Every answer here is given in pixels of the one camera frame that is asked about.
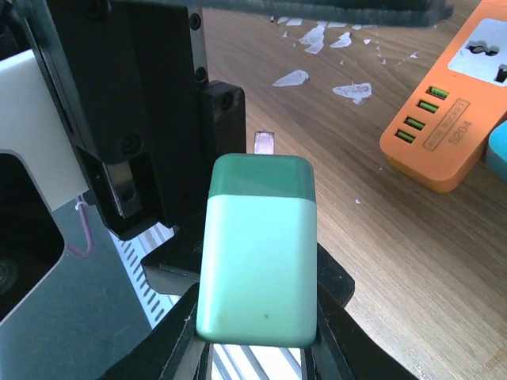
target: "wooden table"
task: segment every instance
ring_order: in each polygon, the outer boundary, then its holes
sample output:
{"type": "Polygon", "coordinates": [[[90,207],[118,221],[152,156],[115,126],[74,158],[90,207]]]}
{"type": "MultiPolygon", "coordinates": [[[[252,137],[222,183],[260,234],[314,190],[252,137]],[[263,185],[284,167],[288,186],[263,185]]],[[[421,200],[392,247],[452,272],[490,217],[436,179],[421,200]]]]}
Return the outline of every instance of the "wooden table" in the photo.
{"type": "Polygon", "coordinates": [[[505,379],[507,184],[481,163],[454,192],[436,194],[390,168],[379,148],[478,0],[455,4],[450,21],[430,28],[327,29],[317,55],[294,46],[315,21],[287,27],[208,10],[208,61],[211,78],[246,91],[249,149],[268,129],[277,153],[313,163],[318,238],[356,280],[347,310],[372,339],[422,380],[505,379]],[[353,43],[330,48],[347,31],[353,43]],[[296,69],[310,79],[272,86],[296,69]],[[362,105],[332,91],[352,82],[372,84],[362,105]]]}

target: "white paper scrap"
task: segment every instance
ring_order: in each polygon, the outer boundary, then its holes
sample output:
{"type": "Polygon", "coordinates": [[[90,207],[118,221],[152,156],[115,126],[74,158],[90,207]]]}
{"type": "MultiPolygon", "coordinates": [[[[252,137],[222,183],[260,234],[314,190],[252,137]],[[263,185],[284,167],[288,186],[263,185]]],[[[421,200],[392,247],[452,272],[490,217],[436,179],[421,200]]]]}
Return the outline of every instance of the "white paper scrap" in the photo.
{"type": "Polygon", "coordinates": [[[333,88],[333,92],[341,97],[352,99],[356,105],[360,105],[364,102],[364,99],[372,96],[372,85],[370,83],[342,85],[333,88]]]}
{"type": "Polygon", "coordinates": [[[327,25],[328,28],[343,28],[344,26],[347,26],[345,22],[330,22],[327,25]]]}
{"type": "Polygon", "coordinates": [[[304,45],[310,45],[304,51],[311,54],[319,53],[324,48],[324,31],[325,27],[317,25],[307,34],[299,39],[299,42],[304,45]]]}
{"type": "Polygon", "coordinates": [[[350,32],[343,33],[338,41],[331,44],[332,48],[346,48],[352,43],[352,40],[350,39],[350,32]]]}
{"type": "Polygon", "coordinates": [[[354,30],[359,30],[361,28],[371,28],[373,27],[374,25],[352,25],[352,29],[354,30]]]}
{"type": "Polygon", "coordinates": [[[287,21],[287,26],[300,26],[303,23],[303,19],[301,18],[291,18],[287,21]]]}
{"type": "Polygon", "coordinates": [[[274,87],[285,87],[285,86],[299,86],[302,85],[310,75],[306,71],[303,70],[295,70],[290,74],[285,75],[284,77],[278,79],[273,83],[274,87]]]}

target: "teal object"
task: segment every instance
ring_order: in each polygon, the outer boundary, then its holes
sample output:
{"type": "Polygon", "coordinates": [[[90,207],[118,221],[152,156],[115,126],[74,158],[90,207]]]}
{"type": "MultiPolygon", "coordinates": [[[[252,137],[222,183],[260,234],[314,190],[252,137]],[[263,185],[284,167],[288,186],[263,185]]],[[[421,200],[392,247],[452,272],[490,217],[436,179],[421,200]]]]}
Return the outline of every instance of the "teal object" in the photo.
{"type": "Polygon", "coordinates": [[[500,178],[507,181],[507,121],[491,132],[485,161],[500,178]]]}
{"type": "Polygon", "coordinates": [[[293,156],[222,156],[208,198],[197,333],[217,344],[305,348],[316,328],[311,164],[293,156]]]}

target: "black screw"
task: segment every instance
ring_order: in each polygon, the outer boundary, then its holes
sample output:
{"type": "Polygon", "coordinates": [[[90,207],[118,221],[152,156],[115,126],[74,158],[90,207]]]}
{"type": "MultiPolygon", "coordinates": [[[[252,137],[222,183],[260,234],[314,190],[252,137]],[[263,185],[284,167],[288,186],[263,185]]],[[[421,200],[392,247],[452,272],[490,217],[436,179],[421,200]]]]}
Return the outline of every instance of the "black screw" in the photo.
{"type": "Polygon", "coordinates": [[[203,67],[199,67],[196,70],[196,81],[202,82],[204,79],[206,79],[206,75],[208,75],[206,69],[204,69],[203,67]]]}
{"type": "Polygon", "coordinates": [[[234,103],[234,95],[232,93],[225,93],[220,103],[222,111],[229,111],[234,103]]]}
{"type": "Polygon", "coordinates": [[[109,0],[89,0],[85,8],[85,16],[90,20],[99,21],[111,10],[109,0]]]}
{"type": "Polygon", "coordinates": [[[141,138],[135,133],[131,133],[130,135],[126,135],[121,139],[120,143],[120,151],[125,155],[136,154],[143,147],[143,142],[141,138]]]}
{"type": "Polygon", "coordinates": [[[197,13],[192,13],[190,15],[190,18],[189,18],[189,25],[190,25],[190,28],[192,30],[197,30],[198,28],[200,28],[201,24],[202,24],[202,20],[200,19],[200,16],[199,14],[197,13]]]}
{"type": "Polygon", "coordinates": [[[135,196],[134,189],[128,188],[121,193],[120,198],[123,203],[128,203],[134,199],[134,196],[135,196]]]}

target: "white plastic part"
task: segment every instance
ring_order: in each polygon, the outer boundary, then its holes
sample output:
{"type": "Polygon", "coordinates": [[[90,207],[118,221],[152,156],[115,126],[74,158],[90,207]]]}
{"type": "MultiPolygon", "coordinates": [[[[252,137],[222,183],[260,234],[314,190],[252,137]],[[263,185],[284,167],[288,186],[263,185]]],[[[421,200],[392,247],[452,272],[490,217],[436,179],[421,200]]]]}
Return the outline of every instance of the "white plastic part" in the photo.
{"type": "Polygon", "coordinates": [[[449,62],[449,70],[492,85],[507,86],[507,80],[504,82],[495,81],[499,70],[507,70],[507,39],[505,36],[507,36],[507,21],[485,18],[477,25],[468,40],[449,62]],[[482,46],[482,52],[472,53],[469,47],[473,46],[482,46]]]}
{"type": "Polygon", "coordinates": [[[0,61],[0,153],[27,169],[51,211],[88,190],[32,51],[0,61]]]}

